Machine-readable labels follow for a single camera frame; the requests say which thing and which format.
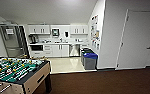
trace blue trash bin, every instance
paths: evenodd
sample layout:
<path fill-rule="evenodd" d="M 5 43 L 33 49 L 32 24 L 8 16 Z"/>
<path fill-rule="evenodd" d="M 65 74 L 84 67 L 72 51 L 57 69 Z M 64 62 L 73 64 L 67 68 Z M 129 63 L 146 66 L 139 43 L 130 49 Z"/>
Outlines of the blue trash bin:
<path fill-rule="evenodd" d="M 95 70 L 98 55 L 95 53 L 85 53 L 84 54 L 84 69 L 85 70 Z"/>

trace door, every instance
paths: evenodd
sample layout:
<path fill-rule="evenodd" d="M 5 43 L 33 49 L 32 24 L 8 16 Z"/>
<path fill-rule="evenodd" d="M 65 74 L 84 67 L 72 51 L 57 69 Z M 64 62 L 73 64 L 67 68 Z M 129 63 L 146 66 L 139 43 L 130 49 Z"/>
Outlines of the door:
<path fill-rule="evenodd" d="M 144 68 L 150 51 L 150 12 L 127 15 L 117 69 Z"/>
<path fill-rule="evenodd" d="M 1 26 L 3 41 L 6 47 L 22 47 L 21 34 L 18 26 Z"/>
<path fill-rule="evenodd" d="M 83 28 L 82 33 L 83 34 L 88 34 L 88 26 L 87 25 L 83 25 L 82 28 Z"/>
<path fill-rule="evenodd" d="M 29 28 L 29 33 L 30 34 L 36 34 L 36 32 L 35 32 L 35 29 L 36 29 L 35 25 L 28 25 L 28 28 Z"/>
<path fill-rule="evenodd" d="M 43 34 L 43 25 L 36 25 L 35 27 L 36 34 Z"/>
<path fill-rule="evenodd" d="M 1 28 L 8 57 L 23 55 L 23 40 L 19 26 L 1 26 Z"/>
<path fill-rule="evenodd" d="M 77 34 L 77 29 L 76 29 L 76 26 L 75 25 L 71 25 L 70 27 L 70 31 L 71 31 L 71 34 Z"/>
<path fill-rule="evenodd" d="M 43 33 L 44 34 L 50 34 L 49 25 L 44 25 L 43 26 Z"/>
<path fill-rule="evenodd" d="M 77 34 L 83 34 L 83 28 L 81 25 L 77 26 Z"/>
<path fill-rule="evenodd" d="M 60 45 L 52 45 L 53 49 L 53 57 L 61 57 L 61 46 Z"/>
<path fill-rule="evenodd" d="M 61 45 L 62 57 L 69 57 L 69 45 Z"/>

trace white cabinet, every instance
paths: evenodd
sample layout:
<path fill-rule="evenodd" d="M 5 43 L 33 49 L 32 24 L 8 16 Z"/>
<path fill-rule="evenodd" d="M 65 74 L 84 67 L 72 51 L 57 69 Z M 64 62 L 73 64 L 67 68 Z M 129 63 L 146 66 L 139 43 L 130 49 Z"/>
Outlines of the white cabinet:
<path fill-rule="evenodd" d="M 61 45 L 62 57 L 69 57 L 69 45 Z"/>
<path fill-rule="evenodd" d="M 43 52 L 45 57 L 53 57 L 51 45 L 43 45 Z"/>
<path fill-rule="evenodd" d="M 31 51 L 30 56 L 34 58 L 43 57 L 44 53 L 43 51 Z"/>
<path fill-rule="evenodd" d="M 50 34 L 49 25 L 28 25 L 30 34 Z"/>
<path fill-rule="evenodd" d="M 37 57 L 69 57 L 69 44 L 44 44 L 43 51 L 30 51 L 30 56 Z"/>
<path fill-rule="evenodd" d="M 87 25 L 71 25 L 71 34 L 88 34 Z"/>
<path fill-rule="evenodd" d="M 52 45 L 53 57 L 61 57 L 61 48 L 60 45 Z"/>
<path fill-rule="evenodd" d="M 69 45 L 52 45 L 53 57 L 69 57 Z"/>

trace trash can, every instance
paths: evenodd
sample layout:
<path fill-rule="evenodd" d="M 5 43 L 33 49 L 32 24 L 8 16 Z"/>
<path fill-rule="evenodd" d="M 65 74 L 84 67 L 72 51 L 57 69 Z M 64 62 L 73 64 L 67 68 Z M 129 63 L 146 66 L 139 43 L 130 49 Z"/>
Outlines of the trash can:
<path fill-rule="evenodd" d="M 98 55 L 95 53 L 85 53 L 84 54 L 84 69 L 85 70 L 95 70 Z"/>
<path fill-rule="evenodd" d="M 84 66 L 84 54 L 85 53 L 94 53 L 94 52 L 91 49 L 89 49 L 89 48 L 81 49 L 81 62 L 82 62 L 83 66 Z"/>

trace stainless steel refrigerator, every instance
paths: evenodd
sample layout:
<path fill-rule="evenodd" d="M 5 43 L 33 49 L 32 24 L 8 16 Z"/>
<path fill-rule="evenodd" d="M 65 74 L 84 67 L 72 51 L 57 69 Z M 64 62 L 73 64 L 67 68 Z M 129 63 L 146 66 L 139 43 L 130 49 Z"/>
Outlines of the stainless steel refrigerator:
<path fill-rule="evenodd" d="M 2 38 L 8 57 L 29 57 L 23 26 L 0 25 Z"/>

